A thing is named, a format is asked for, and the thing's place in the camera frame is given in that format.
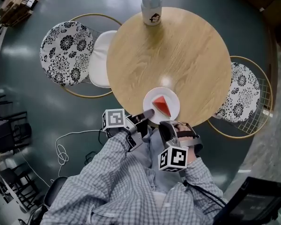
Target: hand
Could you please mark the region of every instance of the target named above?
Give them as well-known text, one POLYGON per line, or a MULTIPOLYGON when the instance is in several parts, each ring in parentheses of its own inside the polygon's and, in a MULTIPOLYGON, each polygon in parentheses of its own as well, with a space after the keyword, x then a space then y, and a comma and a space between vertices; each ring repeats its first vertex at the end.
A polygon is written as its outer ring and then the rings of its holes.
MULTIPOLYGON (((189 127, 186 125, 177 125, 175 127, 176 132, 181 132, 181 131, 190 131, 189 127)), ((191 140, 193 139, 192 137, 180 137, 178 138, 178 141, 186 141, 186 140, 191 140)), ((188 147, 188 152, 187 152, 187 163, 191 163, 194 160, 197 159, 194 151, 194 146, 188 147)))

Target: watermelon slice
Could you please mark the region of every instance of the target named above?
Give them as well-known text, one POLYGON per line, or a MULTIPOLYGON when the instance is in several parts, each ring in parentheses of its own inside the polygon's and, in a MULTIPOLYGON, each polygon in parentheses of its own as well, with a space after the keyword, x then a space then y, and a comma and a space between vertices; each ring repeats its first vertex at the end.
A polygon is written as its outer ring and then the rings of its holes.
POLYGON ((169 107, 163 96, 158 97, 152 103, 164 115, 171 117, 169 107))

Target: wooden tabletop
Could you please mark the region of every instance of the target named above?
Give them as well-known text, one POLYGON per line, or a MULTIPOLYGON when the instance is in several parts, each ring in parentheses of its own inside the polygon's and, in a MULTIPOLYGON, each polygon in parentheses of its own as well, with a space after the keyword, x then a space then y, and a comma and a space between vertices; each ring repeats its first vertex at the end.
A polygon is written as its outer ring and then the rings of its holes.
POLYGON ((107 75, 119 103, 143 112, 155 87, 172 89, 180 100, 176 120, 196 126, 223 104, 231 82, 231 61, 217 31, 183 9, 164 7, 161 23, 146 26, 141 13, 117 31, 108 50, 107 75))

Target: dark green floor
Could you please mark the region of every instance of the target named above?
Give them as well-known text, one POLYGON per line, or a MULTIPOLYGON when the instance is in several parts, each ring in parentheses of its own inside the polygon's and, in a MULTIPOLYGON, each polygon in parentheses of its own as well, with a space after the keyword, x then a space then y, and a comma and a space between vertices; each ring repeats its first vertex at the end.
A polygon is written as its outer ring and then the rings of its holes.
MULTIPOLYGON (((39 59, 44 35, 55 24, 85 13, 104 13, 124 22, 140 12, 140 2, 40 0, 26 22, 7 30, 0 53, 0 92, 17 102, 13 111, 28 111, 33 143, 25 150, 25 156, 47 183, 57 177, 59 170, 55 140, 72 131, 100 129, 104 110, 120 105, 113 95, 99 99, 79 98, 51 82, 39 59)), ((266 29, 262 16, 243 0, 163 0, 163 6, 183 8, 200 15, 220 33, 231 55, 245 56, 266 69, 266 29)), ((117 29, 105 19, 84 18, 80 21, 101 31, 117 29)), ((79 84, 74 90, 89 95, 106 91, 90 84, 79 84)), ((224 130, 234 130, 227 123, 220 125, 224 130)), ((252 139, 226 139, 206 122, 196 129, 205 145, 201 156, 216 183, 225 190, 237 173, 252 139)), ((100 150, 97 136, 97 133, 72 135, 60 140, 70 157, 61 175, 80 172, 84 156, 91 150, 100 150)))

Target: checkered shirt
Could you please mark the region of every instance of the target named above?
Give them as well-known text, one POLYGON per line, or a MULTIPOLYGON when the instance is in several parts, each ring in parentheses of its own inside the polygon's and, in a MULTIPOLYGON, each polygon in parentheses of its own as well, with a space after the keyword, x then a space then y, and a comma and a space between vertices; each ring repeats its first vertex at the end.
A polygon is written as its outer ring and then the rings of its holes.
MULTIPOLYGON (((156 207, 155 187, 139 161, 127 156, 126 137, 120 132, 109 139, 79 175, 67 179, 41 224, 212 224, 220 206, 182 183, 167 193, 161 210, 156 207)), ((185 177, 222 198, 201 158, 188 165, 185 177)))

